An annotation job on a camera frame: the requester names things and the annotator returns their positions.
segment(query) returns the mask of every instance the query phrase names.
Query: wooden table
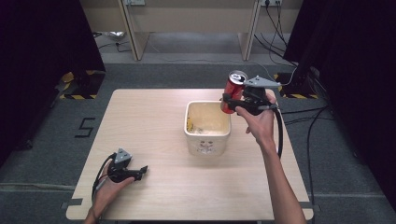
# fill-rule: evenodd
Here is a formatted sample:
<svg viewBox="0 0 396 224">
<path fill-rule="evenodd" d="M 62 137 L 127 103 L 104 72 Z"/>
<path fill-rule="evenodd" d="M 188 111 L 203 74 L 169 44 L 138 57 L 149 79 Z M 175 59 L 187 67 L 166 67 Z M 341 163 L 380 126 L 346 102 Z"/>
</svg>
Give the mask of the wooden table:
<svg viewBox="0 0 396 224">
<path fill-rule="evenodd" d="M 189 153 L 184 134 L 188 102 L 213 101 L 223 90 L 116 90 L 92 145 L 73 199 L 69 219 L 84 219 L 92 205 L 92 183 L 103 161 L 119 147 L 133 154 L 128 169 L 148 165 L 141 181 L 124 189 L 104 214 L 113 220 L 274 219 L 259 146 L 245 134 L 246 122 L 232 114 L 223 155 Z M 282 164 L 300 202 L 309 202 L 286 128 Z M 312 209 L 304 209 L 306 219 Z"/>
</svg>

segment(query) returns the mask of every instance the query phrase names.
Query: white bucket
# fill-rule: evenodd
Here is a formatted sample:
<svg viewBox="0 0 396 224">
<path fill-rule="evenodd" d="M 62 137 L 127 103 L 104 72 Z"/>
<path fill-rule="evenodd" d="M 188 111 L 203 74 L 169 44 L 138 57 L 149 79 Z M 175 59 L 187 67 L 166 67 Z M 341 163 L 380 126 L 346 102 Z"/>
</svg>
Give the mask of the white bucket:
<svg viewBox="0 0 396 224">
<path fill-rule="evenodd" d="M 231 116 L 222 112 L 220 101 L 192 101 L 186 109 L 184 133 L 192 155 L 223 154 L 231 132 Z"/>
</svg>

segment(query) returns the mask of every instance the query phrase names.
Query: red can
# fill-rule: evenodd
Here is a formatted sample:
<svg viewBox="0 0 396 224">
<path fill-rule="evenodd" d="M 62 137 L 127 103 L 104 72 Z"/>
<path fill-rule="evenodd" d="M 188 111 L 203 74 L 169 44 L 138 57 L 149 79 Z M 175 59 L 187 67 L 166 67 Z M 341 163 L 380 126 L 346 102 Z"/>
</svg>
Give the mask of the red can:
<svg viewBox="0 0 396 224">
<path fill-rule="evenodd" d="M 242 91 L 245 88 L 244 82 L 248 80 L 248 75 L 241 71 L 232 71 L 228 75 L 227 84 L 224 89 L 224 93 L 230 95 L 230 99 L 240 100 L 242 98 Z M 224 96 L 221 101 L 221 110 L 226 114 L 232 114 L 234 111 L 228 107 L 228 104 L 224 102 Z"/>
</svg>

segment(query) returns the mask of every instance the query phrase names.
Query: human hand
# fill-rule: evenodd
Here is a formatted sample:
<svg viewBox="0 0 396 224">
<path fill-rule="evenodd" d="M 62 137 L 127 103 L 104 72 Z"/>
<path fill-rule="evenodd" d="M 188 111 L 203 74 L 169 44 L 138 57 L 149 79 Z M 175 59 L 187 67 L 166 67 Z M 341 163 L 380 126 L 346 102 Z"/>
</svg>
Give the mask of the human hand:
<svg viewBox="0 0 396 224">
<path fill-rule="evenodd" d="M 126 178 L 120 183 L 113 182 L 107 176 L 109 164 L 110 162 L 103 169 L 98 185 L 101 187 L 95 193 L 93 206 L 90 209 L 84 223 L 95 223 L 96 220 L 106 210 L 106 208 L 116 199 L 120 191 L 134 182 L 133 177 Z"/>
<path fill-rule="evenodd" d="M 266 94 L 271 104 L 276 103 L 276 98 L 270 94 Z M 262 150 L 272 150 L 274 143 L 274 111 L 264 110 L 260 115 L 254 116 L 246 111 L 245 108 L 237 106 L 235 111 L 242 116 L 247 122 L 246 133 L 252 133 L 256 138 L 256 142 Z"/>
</svg>

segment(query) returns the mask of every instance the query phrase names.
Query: power strip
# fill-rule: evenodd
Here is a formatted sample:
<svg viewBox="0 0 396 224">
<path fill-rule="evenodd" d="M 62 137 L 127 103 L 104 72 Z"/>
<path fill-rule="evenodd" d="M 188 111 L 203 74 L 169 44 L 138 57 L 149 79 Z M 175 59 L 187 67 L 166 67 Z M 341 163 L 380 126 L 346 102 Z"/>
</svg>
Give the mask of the power strip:
<svg viewBox="0 0 396 224">
<path fill-rule="evenodd" d="M 282 6 L 282 0 L 268 0 L 270 5 L 268 7 Z M 265 0 L 262 0 L 262 7 L 265 7 Z"/>
</svg>

